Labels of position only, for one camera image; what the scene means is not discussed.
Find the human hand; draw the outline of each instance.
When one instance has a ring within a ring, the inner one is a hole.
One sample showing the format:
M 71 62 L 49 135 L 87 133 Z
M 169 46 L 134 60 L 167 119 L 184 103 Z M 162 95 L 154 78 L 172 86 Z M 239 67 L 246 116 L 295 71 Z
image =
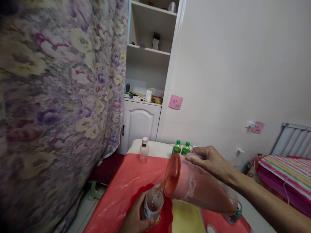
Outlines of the human hand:
M 131 207 L 121 229 L 119 230 L 119 233 L 142 233 L 153 227 L 155 224 L 154 219 L 141 220 L 139 214 L 140 207 L 146 197 L 147 192 L 148 191 L 141 193 L 137 198 Z
M 202 160 L 195 155 L 186 155 L 185 159 L 187 161 L 200 166 L 227 185 L 232 184 L 235 175 L 239 173 L 213 146 L 195 147 L 192 152 L 206 157 L 206 160 Z

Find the person's left hand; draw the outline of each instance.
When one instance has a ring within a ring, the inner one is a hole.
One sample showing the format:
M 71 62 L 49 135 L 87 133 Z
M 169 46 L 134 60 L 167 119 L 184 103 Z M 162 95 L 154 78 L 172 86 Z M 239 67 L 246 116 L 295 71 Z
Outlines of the person's left hand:
M 141 220 L 139 216 L 140 206 L 143 203 L 148 191 L 143 192 L 137 198 L 136 202 L 131 207 L 126 220 L 124 221 L 119 233 L 143 233 L 153 227 L 155 220 L 150 218 Z

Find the pitcher lid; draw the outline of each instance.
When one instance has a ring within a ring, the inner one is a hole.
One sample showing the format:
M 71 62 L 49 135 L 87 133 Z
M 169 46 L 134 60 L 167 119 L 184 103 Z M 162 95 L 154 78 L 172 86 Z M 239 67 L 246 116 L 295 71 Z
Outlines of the pitcher lid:
M 164 177 L 164 193 L 173 199 L 182 199 L 188 184 L 188 161 L 179 153 L 170 158 Z

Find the pink sticky note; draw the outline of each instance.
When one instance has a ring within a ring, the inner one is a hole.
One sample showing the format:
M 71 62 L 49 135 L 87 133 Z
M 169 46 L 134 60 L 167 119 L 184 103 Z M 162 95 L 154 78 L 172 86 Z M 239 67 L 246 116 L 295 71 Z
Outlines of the pink sticky note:
M 257 128 L 253 127 L 251 132 L 261 134 L 261 131 L 263 130 L 263 127 L 265 126 L 265 123 L 255 121 L 255 124 L 258 125 L 259 127 Z
M 183 97 L 179 97 L 176 95 L 171 95 L 171 99 L 169 100 L 168 106 L 174 109 L 180 109 Z

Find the floral fabric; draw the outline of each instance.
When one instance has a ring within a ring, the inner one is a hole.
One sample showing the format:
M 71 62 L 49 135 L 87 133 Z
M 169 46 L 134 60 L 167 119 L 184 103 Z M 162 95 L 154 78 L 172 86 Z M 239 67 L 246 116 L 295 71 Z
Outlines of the floral fabric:
M 92 168 L 120 142 L 128 1 L 15 5 L 0 18 L 1 220 L 62 232 Z

